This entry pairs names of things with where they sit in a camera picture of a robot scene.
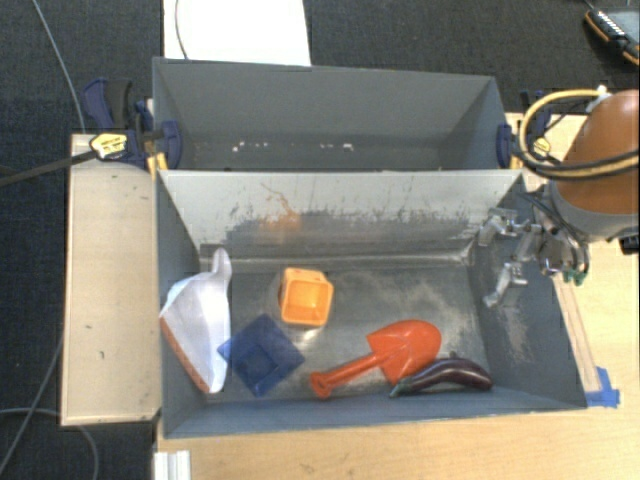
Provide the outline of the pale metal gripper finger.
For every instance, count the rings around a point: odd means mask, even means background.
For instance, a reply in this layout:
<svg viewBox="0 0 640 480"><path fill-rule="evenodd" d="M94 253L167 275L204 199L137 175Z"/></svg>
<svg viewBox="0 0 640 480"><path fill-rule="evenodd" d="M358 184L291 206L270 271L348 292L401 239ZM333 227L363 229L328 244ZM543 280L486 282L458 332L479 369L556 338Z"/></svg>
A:
<svg viewBox="0 0 640 480"><path fill-rule="evenodd" d="M541 233L542 227L531 219L520 221L517 210L494 207L480 226L476 242L479 247L488 247L497 236L518 238Z"/></svg>
<svg viewBox="0 0 640 480"><path fill-rule="evenodd" d="M526 263L535 259L537 242L538 236L533 231L522 234L518 244L503 262L493 291L483 297L487 308L516 305L522 290L529 284L523 269Z"/></svg>

